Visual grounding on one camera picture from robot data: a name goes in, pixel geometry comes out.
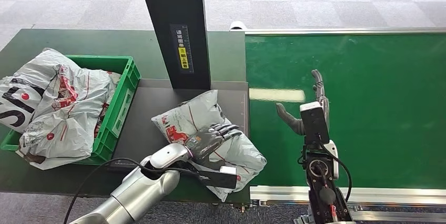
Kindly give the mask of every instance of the robot finger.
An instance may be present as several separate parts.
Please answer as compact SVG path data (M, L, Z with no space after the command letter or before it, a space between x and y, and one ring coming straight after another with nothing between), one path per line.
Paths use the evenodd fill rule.
M228 126L221 128L220 130L218 130L218 132L220 133L221 136L225 135L226 133L230 132L233 129L239 128L237 125L234 124L229 124Z
M230 125L231 124L229 124L229 123L228 124L220 124L220 123L218 123L218 124L212 125L211 128L215 129L216 131L220 131L222 128L230 126Z
M243 132L240 131L240 130L236 130L236 129L235 130L231 130L229 133L223 135L223 139L224 140L228 140L228 139L230 139L230 138L232 138L234 136L239 136L241 134L243 134Z

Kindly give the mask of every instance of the table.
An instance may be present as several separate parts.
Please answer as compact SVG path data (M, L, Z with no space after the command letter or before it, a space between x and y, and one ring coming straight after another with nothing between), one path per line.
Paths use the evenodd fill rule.
M209 32L211 79L246 80L244 34ZM13 74L23 64L50 47L64 54L132 56L142 78L167 79L167 71L155 32L140 30L57 30L22 29L0 52L0 77ZM0 126L0 139L9 129ZM71 195L92 166L67 165L41 171L28 165L13 152L0 151L0 191ZM99 171L84 188L85 197L106 197L125 174ZM182 178L167 200L220 202L194 178ZM249 188L230 194L226 202L249 203Z

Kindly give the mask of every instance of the green table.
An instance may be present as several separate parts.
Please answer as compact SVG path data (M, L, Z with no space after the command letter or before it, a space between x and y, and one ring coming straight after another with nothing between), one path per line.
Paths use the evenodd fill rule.
M330 136L354 187L446 189L446 32L210 32L208 41L213 80L247 78L251 88L299 89L309 102L314 100L310 71L319 69L330 99ZM167 78L155 34L126 30L24 29L0 53L5 62L0 75L12 74L44 47L66 54L130 55L143 78ZM299 105L285 103L296 116ZM0 137L6 132L0 127ZM303 139L277 117L274 101L250 101L250 138L268 160L252 185L306 184L296 163ZM1 151L0 190L71 194L91 169L69 165L40 171ZM338 185L346 186L340 173ZM43 177L45 184L35 182ZM85 193L105 196L122 177L103 171ZM189 179L168 199L218 201ZM228 201L247 203L249 189Z
M250 88L303 90L305 102L315 98L310 71L320 70L353 187L446 189L446 31L252 32L246 65ZM285 107L299 117L300 104ZM252 184L306 185L296 163L303 137L274 101L250 101L250 132L268 160Z
M211 79L246 81L245 45L242 33L208 33ZM50 47L64 54L132 56L142 78L168 78L154 32L136 30L22 29L0 52L0 77L13 74L23 64ZM0 126L0 139L9 129ZM41 171L13 152L0 151L0 191L71 195L92 166L67 165ZM108 196L125 174L101 170L91 178L84 195ZM167 200L219 202L196 179L184 177ZM249 188L231 194L227 202L249 203Z

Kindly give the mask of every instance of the robotic hand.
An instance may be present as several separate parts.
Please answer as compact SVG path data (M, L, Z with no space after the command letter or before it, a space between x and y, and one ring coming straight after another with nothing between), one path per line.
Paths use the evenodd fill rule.
M234 189L237 175L198 171L188 161L219 170L225 162L211 162L209 155L226 140L242 132L237 125L216 124L189 137L185 145L169 144L144 158L98 208L70 224L129 224L140 220L178 185L185 169L204 185Z
M346 166L339 160L336 145L328 135L329 103L325 96L322 76L312 70L316 84L316 101L300 106L301 119L294 118L285 107L277 103L279 117L298 135L304 137L302 161L298 163L306 170L310 207L309 214L298 219L301 224L355 223L352 221L346 201L350 197L351 176ZM335 185L339 178L339 164L349 177L349 190L346 199Z

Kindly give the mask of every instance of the package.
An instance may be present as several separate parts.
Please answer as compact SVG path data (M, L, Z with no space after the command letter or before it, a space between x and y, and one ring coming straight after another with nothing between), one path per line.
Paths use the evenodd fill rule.
M208 91L151 120L169 143L184 144L199 128L225 121L217 104L217 94L217 90Z
M104 121L105 114L107 113L108 107L110 106L110 102L112 102L111 100L113 99L113 95L115 94L115 89L118 86L118 83L121 79L121 74L112 73L112 72L107 72L107 73L108 73L108 76L110 77L111 84L113 85L113 88L111 88L111 90L108 93L107 101L104 102L104 104L102 105L102 111L99 114L99 119L98 119L98 121L96 123L96 127L95 127L95 133L94 133L95 138L96 138L97 134L99 133L102 122Z
M0 81L0 123L23 133L60 65L71 61L53 49L44 49L12 77Z
M184 141L199 129L216 123L230 123L217 104L217 90L207 91L181 106L158 115L151 120L170 142ZM223 160L226 166L237 170L235 189L208 186L222 202L231 192L242 190L245 185L258 175L266 165L266 158L257 150L244 134L224 142L209 156L212 162ZM191 162L199 170L214 171Z
M114 85L106 71L65 61L43 93L17 153L39 169L88 158L99 114L111 93Z

